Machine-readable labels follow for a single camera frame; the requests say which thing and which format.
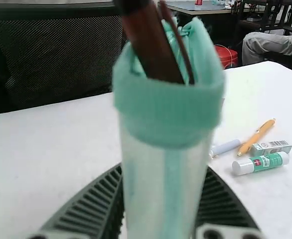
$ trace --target person's leg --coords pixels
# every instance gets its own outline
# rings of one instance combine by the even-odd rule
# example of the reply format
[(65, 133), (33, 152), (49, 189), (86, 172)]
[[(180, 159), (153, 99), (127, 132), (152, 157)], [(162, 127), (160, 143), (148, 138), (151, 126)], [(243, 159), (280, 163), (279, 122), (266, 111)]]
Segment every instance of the person's leg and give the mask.
[(281, 36), (262, 32), (251, 32), (246, 35), (242, 45), (243, 65), (264, 61), (263, 54), (277, 52), (292, 55), (292, 36)]

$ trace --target pencil case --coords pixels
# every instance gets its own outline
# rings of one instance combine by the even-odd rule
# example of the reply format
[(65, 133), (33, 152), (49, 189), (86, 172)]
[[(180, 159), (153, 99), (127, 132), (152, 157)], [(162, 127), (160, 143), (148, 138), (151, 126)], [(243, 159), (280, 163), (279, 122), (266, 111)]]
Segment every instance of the pencil case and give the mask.
[(189, 238), (221, 115), (224, 73), (203, 23), (194, 18), (178, 29), (194, 85), (170, 26), (163, 27), (185, 85), (148, 79), (130, 43), (113, 69), (129, 239)]

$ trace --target white table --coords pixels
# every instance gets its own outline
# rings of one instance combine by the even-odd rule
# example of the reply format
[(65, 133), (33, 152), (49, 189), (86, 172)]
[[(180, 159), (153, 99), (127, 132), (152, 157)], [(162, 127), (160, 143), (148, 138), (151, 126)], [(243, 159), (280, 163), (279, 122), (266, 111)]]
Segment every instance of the white table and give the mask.
[[(230, 69), (216, 144), (250, 136), (275, 117), (264, 140), (292, 144), (292, 71), (271, 62)], [(86, 184), (120, 162), (112, 94), (0, 115), (0, 238), (36, 231)], [(210, 166), (268, 239), (292, 239), (291, 162), (235, 177), (236, 152)]]

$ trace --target white glue stick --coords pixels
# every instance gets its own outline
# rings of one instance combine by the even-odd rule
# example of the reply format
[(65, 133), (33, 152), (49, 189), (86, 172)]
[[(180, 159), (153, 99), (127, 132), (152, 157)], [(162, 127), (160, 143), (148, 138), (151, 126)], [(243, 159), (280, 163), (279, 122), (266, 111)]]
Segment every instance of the white glue stick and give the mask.
[(234, 161), (232, 170), (236, 175), (243, 175), (283, 166), (288, 163), (289, 155), (286, 152), (278, 152)]
[(238, 139), (235, 139), (233, 141), (230, 141), (228, 143), (224, 143), (222, 145), (219, 145), (219, 146), (216, 146), (216, 147), (213, 147), (211, 150), (210, 150), (210, 156), (211, 157), (215, 157), (217, 155), (220, 155), (222, 153), (225, 153), (225, 152), (228, 152), (234, 148), (237, 148), (241, 145), (241, 141), (238, 140)]

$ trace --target yellow mechanical pencil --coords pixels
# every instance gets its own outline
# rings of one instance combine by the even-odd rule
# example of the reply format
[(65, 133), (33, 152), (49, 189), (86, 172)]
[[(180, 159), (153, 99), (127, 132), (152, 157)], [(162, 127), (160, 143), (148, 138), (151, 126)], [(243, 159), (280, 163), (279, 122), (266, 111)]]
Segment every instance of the yellow mechanical pencil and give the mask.
[(265, 122), (258, 130), (257, 132), (246, 142), (244, 143), (238, 151), (237, 156), (240, 157), (241, 155), (248, 152), (251, 145), (258, 142), (258, 140), (266, 134), (266, 132), (275, 124), (276, 119), (271, 119), (267, 122)]

